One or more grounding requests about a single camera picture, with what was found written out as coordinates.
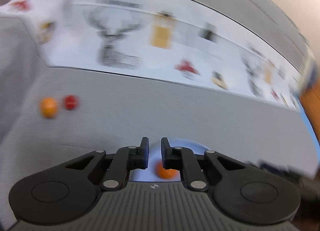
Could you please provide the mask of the orange tangerine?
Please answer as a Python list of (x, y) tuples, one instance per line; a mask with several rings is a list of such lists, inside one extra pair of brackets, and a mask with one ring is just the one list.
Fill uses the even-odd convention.
[(178, 176), (178, 171), (175, 169), (164, 169), (162, 162), (158, 161), (155, 166), (155, 173), (161, 179), (173, 179)]

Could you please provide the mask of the red cherry tomato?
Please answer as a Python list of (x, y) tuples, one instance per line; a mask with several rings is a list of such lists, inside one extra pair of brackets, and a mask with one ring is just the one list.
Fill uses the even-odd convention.
[(79, 99), (75, 95), (67, 95), (63, 98), (63, 107), (66, 110), (74, 110), (79, 105)]

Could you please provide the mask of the orange fruit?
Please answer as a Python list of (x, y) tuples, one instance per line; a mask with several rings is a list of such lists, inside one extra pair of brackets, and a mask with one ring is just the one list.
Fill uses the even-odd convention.
[(40, 101), (40, 113), (44, 118), (55, 118), (58, 112), (58, 102), (55, 98), (44, 97)]

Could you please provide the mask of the light blue plate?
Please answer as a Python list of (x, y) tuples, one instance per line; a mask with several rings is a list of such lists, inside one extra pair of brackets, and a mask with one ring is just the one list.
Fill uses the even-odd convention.
[[(200, 143), (189, 139), (169, 139), (171, 147), (182, 146), (191, 149), (194, 154), (203, 155), (208, 148)], [(148, 168), (145, 170), (136, 169), (130, 172), (129, 180), (137, 182), (176, 182), (180, 181), (180, 173), (173, 179), (161, 179), (155, 173), (155, 166), (158, 161), (162, 162), (161, 144), (153, 144), (150, 147)]]

